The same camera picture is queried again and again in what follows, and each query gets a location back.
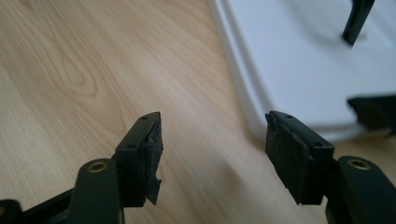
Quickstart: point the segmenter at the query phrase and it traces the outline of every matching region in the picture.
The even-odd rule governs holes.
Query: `screw hole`
[[[351,166],[353,166],[353,167],[355,167],[355,168],[357,168],[357,169],[360,169],[360,170],[370,170],[370,169],[371,169],[370,165],[367,164],[367,163],[364,162],[364,161],[360,161],[360,160],[349,160],[349,161],[347,161],[347,162],[349,163],[349,165],[351,165]]]
[[[106,168],[107,168],[107,163],[105,163],[103,161],[99,161],[99,162],[96,162],[96,163],[90,165],[90,167],[88,168],[88,171],[91,173],[98,173],[98,172],[105,170]]]

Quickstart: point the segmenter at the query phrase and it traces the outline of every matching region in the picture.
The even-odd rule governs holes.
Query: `black plastic part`
[[[348,212],[347,205],[341,197],[341,191],[336,189],[339,197],[332,198],[326,204],[326,218],[329,224],[352,224],[352,217]]]
[[[26,223],[62,223],[67,215],[73,189],[53,197],[35,207],[26,210],[24,220]]]
[[[349,45],[354,45],[361,28],[369,16],[375,0],[353,0],[352,10],[343,32],[343,38]]]
[[[0,201],[0,223],[20,224],[22,222],[22,210],[20,204],[17,201]]]
[[[358,115],[358,122],[368,129],[391,128],[391,134],[396,134],[396,95],[357,97],[347,102]]]
[[[295,202],[321,204],[334,146],[293,116],[271,111],[265,117],[265,152],[279,178]]]
[[[123,207],[143,206],[146,198],[157,202],[161,180],[156,172],[162,153],[161,115],[147,114],[125,135],[112,157],[118,166]]]
[[[396,189],[374,163],[341,157],[337,175],[352,223],[396,223]]]
[[[90,161],[79,169],[66,223],[124,223],[113,160]]]

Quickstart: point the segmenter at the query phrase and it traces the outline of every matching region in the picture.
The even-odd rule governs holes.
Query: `metal screw insert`
[[[98,173],[104,171],[106,168],[107,168],[107,163],[103,161],[99,161],[91,164],[90,167],[88,168],[88,171],[91,173]]]
[[[370,170],[371,166],[367,164],[367,162],[360,161],[360,160],[349,160],[347,163],[357,169],[360,170]]]

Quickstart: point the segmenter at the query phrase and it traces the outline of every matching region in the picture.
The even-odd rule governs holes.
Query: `wooden floor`
[[[0,199],[28,209],[73,188],[153,111],[163,184],[127,223],[327,223],[249,133],[206,1],[0,1]],[[338,143],[342,155],[396,183],[395,137]]]

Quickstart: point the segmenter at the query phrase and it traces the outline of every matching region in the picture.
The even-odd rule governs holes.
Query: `white plastic tray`
[[[248,125],[263,139],[278,110],[330,141],[355,136],[347,99],[396,93],[396,1],[377,0],[354,47],[346,0],[211,0]]]

